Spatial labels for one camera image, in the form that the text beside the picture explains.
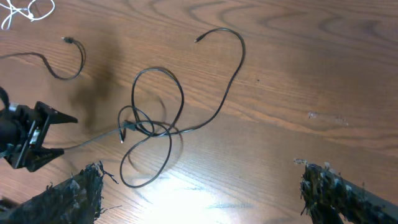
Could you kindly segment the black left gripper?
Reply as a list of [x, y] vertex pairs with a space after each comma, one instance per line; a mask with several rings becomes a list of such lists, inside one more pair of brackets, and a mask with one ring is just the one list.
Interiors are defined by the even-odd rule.
[[42, 145], [51, 124], [78, 123], [70, 115], [38, 101], [34, 108], [26, 105], [6, 106], [6, 161], [14, 169], [35, 172], [64, 155], [62, 148]]

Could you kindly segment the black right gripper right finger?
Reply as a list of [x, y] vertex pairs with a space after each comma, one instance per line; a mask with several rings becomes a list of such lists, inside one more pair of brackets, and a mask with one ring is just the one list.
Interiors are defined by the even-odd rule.
[[397, 223], [397, 205], [357, 186], [337, 174], [329, 163], [319, 166], [294, 159], [305, 168], [300, 181], [301, 215], [312, 223]]

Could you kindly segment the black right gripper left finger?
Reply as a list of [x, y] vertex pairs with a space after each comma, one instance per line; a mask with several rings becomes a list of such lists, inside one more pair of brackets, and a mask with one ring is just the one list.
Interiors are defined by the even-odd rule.
[[1, 223], [94, 223], [107, 211], [101, 205], [106, 176], [115, 180], [102, 162], [92, 163], [23, 203], [2, 198]]

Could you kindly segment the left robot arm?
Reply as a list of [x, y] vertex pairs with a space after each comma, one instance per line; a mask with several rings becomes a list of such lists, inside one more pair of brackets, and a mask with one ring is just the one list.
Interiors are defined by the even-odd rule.
[[62, 156], [62, 148], [43, 147], [50, 125], [77, 123], [75, 117], [61, 113], [38, 101], [34, 108], [11, 103], [5, 89], [1, 89], [1, 157], [13, 169], [26, 168], [35, 172], [50, 161]]

